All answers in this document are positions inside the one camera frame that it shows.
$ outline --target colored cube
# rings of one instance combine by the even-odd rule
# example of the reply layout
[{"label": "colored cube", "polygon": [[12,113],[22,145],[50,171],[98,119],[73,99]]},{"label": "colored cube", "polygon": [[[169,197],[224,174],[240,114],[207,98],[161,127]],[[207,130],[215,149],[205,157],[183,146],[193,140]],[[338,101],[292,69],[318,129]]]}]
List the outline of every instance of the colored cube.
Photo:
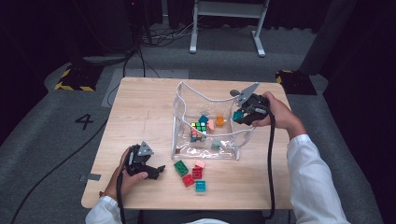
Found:
[{"label": "colored cube", "polygon": [[202,167],[194,167],[192,168],[192,178],[193,179],[202,179]]},{"label": "colored cube", "polygon": [[212,149],[219,150],[221,146],[221,142],[219,139],[214,139],[212,141]]},{"label": "colored cube", "polygon": [[180,176],[186,175],[189,172],[189,168],[187,168],[183,161],[176,162],[174,166]]},{"label": "colored cube", "polygon": [[215,121],[213,119],[207,122],[207,131],[211,134],[215,132]]},{"label": "colored cube", "polygon": [[202,115],[202,116],[198,119],[198,122],[200,122],[200,123],[207,123],[208,120],[209,120],[209,119],[208,119],[206,116]]},{"label": "colored cube", "polygon": [[223,116],[216,117],[216,126],[220,126],[220,127],[224,126],[224,117]]},{"label": "colored cube", "polygon": [[199,167],[201,167],[202,169],[204,169],[204,168],[205,168],[205,163],[204,163],[203,161],[197,161],[197,162],[195,163],[195,166],[199,166]]},{"label": "colored cube", "polygon": [[184,186],[187,188],[195,183],[191,174],[187,174],[181,178],[183,180]]},{"label": "colored cube", "polygon": [[195,182],[195,191],[205,192],[206,191],[206,182],[204,180],[197,180]]},{"label": "colored cube", "polygon": [[206,140],[207,127],[204,122],[191,123],[191,142],[204,142]]},{"label": "colored cube", "polygon": [[238,119],[241,119],[244,117],[244,113],[242,111],[234,111],[233,112],[233,121],[236,121]]}]

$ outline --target person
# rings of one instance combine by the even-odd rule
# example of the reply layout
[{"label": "person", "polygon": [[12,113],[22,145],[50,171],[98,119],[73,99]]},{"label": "person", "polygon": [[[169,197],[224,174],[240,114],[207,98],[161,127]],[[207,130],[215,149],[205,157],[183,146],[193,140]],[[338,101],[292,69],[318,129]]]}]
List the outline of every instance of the person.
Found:
[{"label": "person", "polygon": [[[265,92],[262,96],[270,101],[270,110],[276,118],[276,128],[285,129],[290,138],[287,151],[288,167],[290,172],[290,201],[297,218],[297,223],[349,223],[332,182],[331,171],[326,162],[321,159],[318,153],[318,148],[309,138],[300,119],[298,119],[285,104],[276,99],[271,92]],[[267,116],[265,119],[253,121],[252,126],[262,127],[270,124],[271,121]],[[125,151],[121,157],[120,165],[126,156],[126,152],[127,151]],[[117,201],[115,200],[117,195],[116,179],[119,171],[120,166],[115,170],[114,175],[108,183],[105,190],[106,196],[101,197],[97,205],[86,216],[86,223],[120,223],[120,210],[117,207]],[[147,176],[147,173],[139,173],[133,176],[127,176],[127,174],[124,174],[121,193],[124,194],[128,192],[133,188],[134,184],[142,181]],[[170,217],[170,214],[177,216],[177,212],[183,211],[163,211],[158,212],[156,215],[167,213],[165,216]],[[194,224],[265,222],[263,217],[257,217],[257,214],[261,214],[262,216],[262,213],[251,212],[251,215],[242,216],[242,218],[250,218],[249,221],[238,221],[238,218],[241,218],[241,216],[238,216],[239,214],[235,212],[227,213],[224,211],[221,212],[220,216],[204,217],[204,215],[209,214],[213,213],[203,213],[200,216],[195,216],[196,219],[191,219],[191,214],[188,214],[187,216],[185,216],[186,214],[183,214],[182,216],[178,216],[170,220],[173,220],[172,223]],[[144,217],[156,217],[158,223],[170,223],[165,221],[165,219],[161,219],[159,216]]]}]

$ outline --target hazard tape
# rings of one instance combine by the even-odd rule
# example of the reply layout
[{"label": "hazard tape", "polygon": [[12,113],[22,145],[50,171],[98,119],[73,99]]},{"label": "hazard tape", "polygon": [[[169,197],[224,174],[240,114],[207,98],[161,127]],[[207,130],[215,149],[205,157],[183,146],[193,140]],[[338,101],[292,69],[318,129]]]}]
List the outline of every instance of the hazard tape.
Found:
[{"label": "hazard tape", "polygon": [[55,86],[55,90],[66,90],[66,91],[95,91],[95,87],[92,86],[79,86],[79,85],[65,85],[65,81],[70,77],[71,65],[66,68],[58,84]]}]

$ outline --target metal stand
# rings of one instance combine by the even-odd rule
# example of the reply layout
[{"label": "metal stand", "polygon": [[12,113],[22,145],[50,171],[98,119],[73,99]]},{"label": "metal stand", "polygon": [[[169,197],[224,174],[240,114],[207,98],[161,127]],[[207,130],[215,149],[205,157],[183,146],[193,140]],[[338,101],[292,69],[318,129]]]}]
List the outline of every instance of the metal stand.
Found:
[{"label": "metal stand", "polygon": [[244,4],[244,3],[225,3],[225,2],[206,2],[195,0],[193,26],[190,44],[190,53],[197,51],[197,23],[198,15],[206,16],[222,16],[222,17],[241,17],[259,19],[256,31],[252,31],[253,40],[256,45],[260,57],[265,56],[262,42],[260,41],[260,31],[264,22],[265,14],[267,12],[269,0],[264,4]]}]

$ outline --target white shirt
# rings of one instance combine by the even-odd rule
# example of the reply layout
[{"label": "white shirt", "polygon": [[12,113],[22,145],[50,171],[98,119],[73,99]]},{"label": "white shirt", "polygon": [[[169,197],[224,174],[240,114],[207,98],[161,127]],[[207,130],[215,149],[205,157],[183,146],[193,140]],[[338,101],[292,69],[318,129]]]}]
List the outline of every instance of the white shirt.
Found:
[{"label": "white shirt", "polygon": [[[297,223],[349,223],[332,182],[332,173],[307,134],[288,144],[291,182],[290,200]],[[120,224],[120,209],[110,197],[101,197],[85,219],[86,223]],[[191,224],[225,223],[204,218]]]}]

